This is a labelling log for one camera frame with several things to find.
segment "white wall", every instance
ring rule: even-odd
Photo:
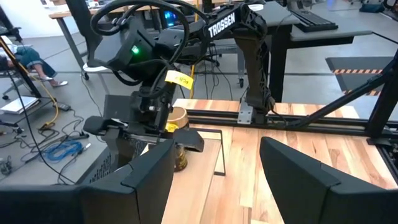
[[[40,0],[0,0],[0,4],[12,25],[22,28],[22,38],[63,35],[57,21],[49,18],[51,11]],[[65,18],[65,23],[71,34],[78,32],[72,17]]]

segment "green light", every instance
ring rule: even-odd
[[[132,47],[131,51],[132,51],[134,54],[138,54],[138,53],[139,53],[139,49],[138,49],[138,47],[135,46],[135,45]]]

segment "jeans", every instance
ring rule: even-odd
[[[40,64],[46,76],[53,78],[57,75],[56,71],[47,62],[41,59],[39,53],[32,47],[18,47],[15,56],[19,63],[26,68],[32,68],[33,65]]]

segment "gray floor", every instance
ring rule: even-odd
[[[319,4],[314,7],[324,7],[325,10],[327,10],[326,3]],[[335,8],[344,9],[349,7],[350,6],[342,0],[336,0],[335,2]],[[336,13],[352,20],[361,21],[369,26],[374,32],[378,32],[382,35],[398,40],[398,22],[394,22],[380,14],[360,13],[357,10],[336,11]],[[78,48],[80,50],[84,50],[85,44],[82,44],[84,41],[82,36],[75,34],[74,39],[78,44]],[[46,84],[47,88],[49,88],[50,92],[58,99],[58,101],[71,105],[72,108],[77,111],[77,114],[84,118],[98,114],[96,106],[90,100],[87,90],[82,84],[80,68],[73,58],[72,52],[68,49],[68,45],[63,37],[27,39],[24,42],[25,44],[33,44],[34,48],[40,52],[43,58],[46,58],[46,61],[48,61],[48,63],[59,72],[57,79],[69,81],[68,86],[56,89],[51,88],[48,83]],[[398,46],[395,44],[380,37],[369,35],[356,37],[354,43],[351,45],[293,49],[288,51],[286,72],[330,73],[328,65],[325,62],[325,58],[327,57],[392,56],[397,47]],[[235,55],[224,55],[222,58],[219,58],[219,61],[221,63],[220,69],[223,72],[236,72],[237,61]],[[131,92],[135,90],[134,88],[130,88],[120,83],[112,74],[104,74],[104,78],[111,94],[130,95]],[[231,84],[233,99],[238,100],[248,84],[247,80],[245,80],[245,87],[240,88],[237,84],[238,78],[236,75],[227,75],[226,78]],[[220,84],[214,89],[212,96],[213,99],[229,100],[229,86],[225,77],[219,75],[218,79]],[[213,88],[213,77],[211,75],[200,75],[197,76],[197,80],[195,82],[195,98],[207,98],[205,81],[208,90],[208,97],[210,97],[211,90]],[[95,101],[102,109],[104,90],[98,76],[96,74],[91,74],[90,80],[88,82],[83,82],[88,85]],[[5,90],[9,85],[9,80],[2,79],[0,81],[0,91]],[[45,94],[41,86],[38,85],[38,88],[43,94]],[[24,94],[29,94],[29,92],[23,87],[21,87],[20,90]],[[186,96],[189,94],[187,90],[184,90],[184,92]],[[15,99],[17,97],[15,93],[10,93],[9,96],[11,99]],[[285,78],[283,102],[327,104],[339,96],[342,96],[342,92],[335,76],[332,74],[322,76],[294,75],[286,76]],[[179,90],[176,91],[175,97],[181,97]],[[376,100],[377,97],[375,96],[363,96],[352,102],[351,105],[355,107],[361,118],[367,118],[370,115]],[[45,121],[51,119],[53,114],[53,108],[48,106],[48,108],[40,112],[40,114],[31,116],[30,121],[34,129],[34,133],[36,132],[35,130]],[[73,116],[71,112],[61,112],[54,128],[60,130],[63,125],[67,124],[72,119]],[[396,111],[393,113],[392,119],[398,119],[398,113]],[[20,126],[27,130],[26,122],[21,122]],[[27,135],[25,140],[27,142],[31,142],[32,138],[29,136],[29,132],[25,131],[25,134]],[[1,136],[0,142],[4,143],[12,141],[13,137],[14,134]],[[98,157],[105,147],[105,145],[99,142],[94,136],[91,136],[89,140],[82,142],[83,144],[90,142],[91,147],[78,159],[78,162],[76,162],[75,165],[71,166],[65,172],[65,175],[71,179],[79,178],[81,173],[88,168],[93,159]],[[12,165],[14,167],[19,167],[22,165],[22,162],[20,161],[21,156],[28,152],[28,149],[21,149],[17,144],[15,144],[0,149],[0,157],[6,158],[10,155],[12,157]],[[60,170],[66,162],[67,160],[52,165],[54,168]],[[0,184],[54,184],[56,181],[56,173],[52,172],[42,162],[34,161],[20,168],[8,178],[1,181]]]

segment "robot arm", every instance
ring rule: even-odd
[[[173,63],[193,64],[206,54],[210,43],[217,39],[234,38],[243,51],[249,78],[247,103],[264,115],[272,109],[273,100],[263,71],[264,56],[268,53],[264,38],[267,32],[265,20],[248,8],[245,3],[228,4],[211,14],[200,12],[197,22],[188,24],[183,14],[169,4],[178,0],[116,0],[95,14],[91,26],[103,36],[95,50],[95,60],[104,67],[122,71],[141,83],[140,90],[132,93],[129,102],[128,132],[138,136],[165,134],[167,117],[175,84],[164,82],[167,69],[175,69]],[[133,6],[114,22],[111,30],[99,30],[99,19],[108,12],[128,5]],[[171,10],[182,26],[163,30],[158,37],[151,37],[134,11],[144,5]]]

